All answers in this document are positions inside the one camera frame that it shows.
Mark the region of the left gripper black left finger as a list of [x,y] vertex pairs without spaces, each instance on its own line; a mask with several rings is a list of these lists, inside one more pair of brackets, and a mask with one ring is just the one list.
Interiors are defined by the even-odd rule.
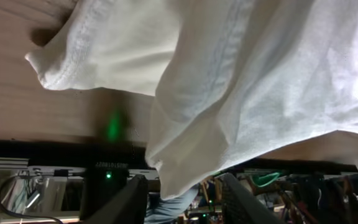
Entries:
[[135,175],[110,201],[84,219],[85,224],[143,224],[148,181]]

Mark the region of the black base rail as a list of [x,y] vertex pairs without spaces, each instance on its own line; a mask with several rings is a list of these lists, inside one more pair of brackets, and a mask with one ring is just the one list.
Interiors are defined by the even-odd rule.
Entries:
[[[76,144],[47,141],[0,140],[0,158],[27,159],[29,165],[65,166],[88,168],[97,162],[120,162],[129,169],[146,169],[145,148],[130,144]],[[340,175],[358,173],[355,165],[326,161],[285,161],[281,159],[255,158],[223,169],[225,172],[240,172],[246,169],[279,170],[291,174]]]

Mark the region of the white printed t-shirt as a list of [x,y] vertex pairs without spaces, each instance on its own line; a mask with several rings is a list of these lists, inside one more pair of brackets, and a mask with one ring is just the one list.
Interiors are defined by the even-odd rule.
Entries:
[[358,134],[358,1],[80,1],[26,59],[49,90],[153,97],[164,199],[334,131]]

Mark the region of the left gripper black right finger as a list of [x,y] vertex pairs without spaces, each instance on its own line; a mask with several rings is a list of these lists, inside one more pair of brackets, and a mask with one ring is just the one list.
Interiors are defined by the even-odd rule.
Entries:
[[225,224],[284,224],[260,203],[232,174],[220,176]]

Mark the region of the cluttered background equipment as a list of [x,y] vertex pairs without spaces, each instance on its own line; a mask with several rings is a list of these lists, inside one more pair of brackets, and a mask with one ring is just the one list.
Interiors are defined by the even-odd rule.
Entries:
[[129,169],[115,162],[83,167],[29,165],[0,158],[0,223],[84,223],[135,175],[148,181],[144,223],[169,216],[170,223],[223,223],[220,176],[232,174],[284,223],[358,223],[358,173],[291,174],[279,170],[220,171],[184,195],[162,200],[151,168]]

